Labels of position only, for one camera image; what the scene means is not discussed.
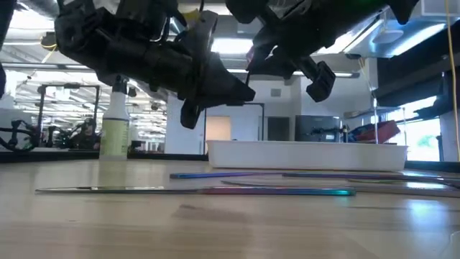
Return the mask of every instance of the desk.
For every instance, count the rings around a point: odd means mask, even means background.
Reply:
[[[460,231],[460,200],[450,198],[34,193],[53,186],[167,185],[169,173],[209,170],[206,162],[161,160],[3,164],[0,257],[440,258]]]

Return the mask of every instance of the plastic bottle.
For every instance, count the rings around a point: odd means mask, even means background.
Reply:
[[[129,114],[126,109],[126,81],[112,86],[109,109],[102,116],[99,160],[126,160],[128,156]]]

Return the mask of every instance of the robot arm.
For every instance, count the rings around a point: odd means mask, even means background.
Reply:
[[[406,24],[419,0],[302,0],[279,18],[268,7],[268,0],[226,0],[227,8],[238,22],[258,18],[264,25],[253,39],[251,74],[290,78],[300,70],[312,80],[307,88],[311,98],[320,102],[329,97],[335,74],[324,62],[310,57],[322,47],[332,46],[336,38],[356,24],[385,11],[393,10],[399,23]]]
[[[398,21],[406,23],[419,0],[302,0],[281,18],[268,7],[268,0],[226,0],[241,23],[258,18],[264,25],[253,39],[251,74],[290,78],[302,71],[312,84],[307,92],[315,101],[331,94],[335,74],[310,57],[330,47],[353,26],[390,7]],[[113,86],[127,76],[178,93],[184,100],[180,121],[194,128],[202,110],[222,104],[252,101],[255,92],[231,75],[211,52],[218,15],[201,12],[196,24],[167,41],[169,19],[186,21],[176,0],[121,0],[116,14],[95,9],[93,0],[58,0],[55,20],[59,51],[94,69],[100,81]]]
[[[231,75],[211,52],[218,15],[204,11],[193,27],[167,41],[167,22],[187,26],[175,0],[121,0],[115,15],[95,9],[93,0],[58,1],[55,20],[59,51],[95,70],[113,86],[127,76],[178,93],[184,100],[180,121],[193,129],[201,111],[222,104],[242,105],[255,92]]]

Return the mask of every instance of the white tray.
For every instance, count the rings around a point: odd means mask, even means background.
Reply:
[[[329,142],[207,141],[214,168],[400,171],[408,147]]]

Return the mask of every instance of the cable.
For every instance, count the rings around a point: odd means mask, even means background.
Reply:
[[[16,153],[25,153],[25,152],[29,152],[31,150],[33,150],[35,148],[35,143],[36,141],[40,141],[37,139],[37,136],[35,134],[34,131],[32,130],[23,130],[23,129],[7,129],[7,128],[2,128],[0,127],[0,132],[11,132],[11,133],[22,133],[22,134],[26,134],[26,135],[29,135],[30,136],[30,139],[31,139],[31,143],[28,147],[24,148],[24,149],[19,149],[19,148],[16,148],[16,144],[13,144],[11,145],[9,142],[6,142],[4,141],[1,137],[0,137],[0,145],[2,145],[3,147],[5,147],[7,150],[10,150],[10,151],[13,151],[13,152],[16,152]]]
[[[447,20],[447,35],[448,35],[448,54],[451,59],[452,68],[452,89],[454,93],[454,119],[455,119],[455,137],[457,144],[457,160],[460,161],[460,139],[459,139],[459,112],[457,111],[457,76],[454,60],[454,46],[452,44],[451,30],[451,13],[449,11],[449,0],[445,0],[446,4],[446,20]]]
[[[43,45],[42,43],[40,43],[40,46],[42,46],[42,47],[44,47],[44,48],[52,48],[52,47],[57,47],[58,44],[55,43],[55,44],[53,44],[53,45]]]

